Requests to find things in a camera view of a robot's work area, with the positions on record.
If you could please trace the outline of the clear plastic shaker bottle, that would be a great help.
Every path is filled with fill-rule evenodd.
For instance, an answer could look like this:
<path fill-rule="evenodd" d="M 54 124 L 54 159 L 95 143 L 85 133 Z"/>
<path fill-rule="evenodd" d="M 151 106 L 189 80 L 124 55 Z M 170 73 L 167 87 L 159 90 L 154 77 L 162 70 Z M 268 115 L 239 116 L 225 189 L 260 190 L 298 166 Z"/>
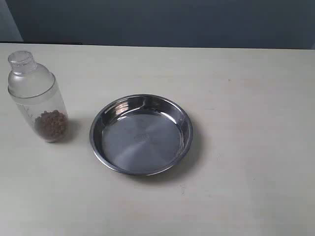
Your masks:
<path fill-rule="evenodd" d="M 11 53 L 8 62 L 8 93 L 26 122 L 49 143 L 62 139 L 68 115 L 55 75 L 28 51 Z"/>

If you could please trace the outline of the round stainless steel plate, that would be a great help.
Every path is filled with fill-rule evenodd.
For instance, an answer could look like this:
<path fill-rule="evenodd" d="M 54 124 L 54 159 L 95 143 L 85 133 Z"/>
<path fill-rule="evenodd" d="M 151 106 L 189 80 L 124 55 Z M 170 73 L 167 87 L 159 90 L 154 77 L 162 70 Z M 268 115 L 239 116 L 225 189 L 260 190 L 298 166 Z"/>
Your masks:
<path fill-rule="evenodd" d="M 193 141 L 187 113 L 152 94 L 119 98 L 93 119 L 89 141 L 107 168 L 125 175 L 152 176 L 177 165 Z"/>

